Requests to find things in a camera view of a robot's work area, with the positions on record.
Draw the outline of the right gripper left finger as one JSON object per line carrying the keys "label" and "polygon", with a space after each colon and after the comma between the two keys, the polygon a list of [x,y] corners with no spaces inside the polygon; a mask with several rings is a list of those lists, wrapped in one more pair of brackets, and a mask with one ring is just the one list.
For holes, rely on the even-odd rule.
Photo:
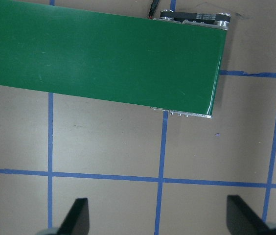
{"label": "right gripper left finger", "polygon": [[77,198],[63,223],[58,235],[88,235],[90,231],[89,204],[87,198]]}

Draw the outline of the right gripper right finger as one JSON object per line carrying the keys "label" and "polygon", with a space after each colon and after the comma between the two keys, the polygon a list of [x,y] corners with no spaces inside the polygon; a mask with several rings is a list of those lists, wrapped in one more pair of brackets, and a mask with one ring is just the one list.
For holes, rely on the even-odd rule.
{"label": "right gripper right finger", "polygon": [[239,195],[228,195],[226,225],[231,235],[272,235],[270,228]]}

